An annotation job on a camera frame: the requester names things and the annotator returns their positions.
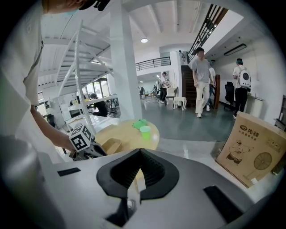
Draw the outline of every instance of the white stool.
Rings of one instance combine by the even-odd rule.
[[[173,102],[174,109],[178,107],[178,102],[182,102],[182,110],[185,110],[187,105],[186,97],[175,97]]]

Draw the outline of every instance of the cardboard box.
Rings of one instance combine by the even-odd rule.
[[[248,188],[270,172],[285,151],[285,132],[252,115],[238,112],[216,162]]]

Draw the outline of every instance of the white shirt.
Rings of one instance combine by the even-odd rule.
[[[31,105],[38,104],[42,15],[42,1],[37,1],[18,22],[4,46],[0,58],[0,85],[5,89],[0,101],[0,134],[30,143],[38,152],[47,153],[53,163],[59,163],[63,159],[30,112]]]
[[[214,68],[211,67],[209,69],[209,71],[210,71],[211,78],[213,79],[213,83],[215,83],[215,70],[214,70]]]
[[[163,84],[163,82],[166,83],[166,80],[165,80],[165,77],[164,76],[161,76],[161,84],[162,84],[162,88],[167,88],[167,85],[166,84]]]
[[[243,66],[243,65],[236,66],[236,67],[234,68],[234,70],[233,70],[233,75],[234,75],[234,76],[237,76],[235,88],[241,88],[241,86],[240,86],[240,73],[241,73],[243,70],[246,70],[246,67]]]

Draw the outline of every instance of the balcony railing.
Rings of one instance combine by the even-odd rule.
[[[156,68],[160,66],[171,65],[170,57],[162,57],[157,59],[150,59],[140,63],[136,63],[136,71],[144,70],[147,68]]]
[[[206,40],[210,37],[211,33],[215,30],[216,26],[220,23],[228,9],[222,8],[217,5],[210,5],[210,9],[206,15],[204,23],[196,37],[190,51],[189,61],[195,57],[196,49],[202,47]]]

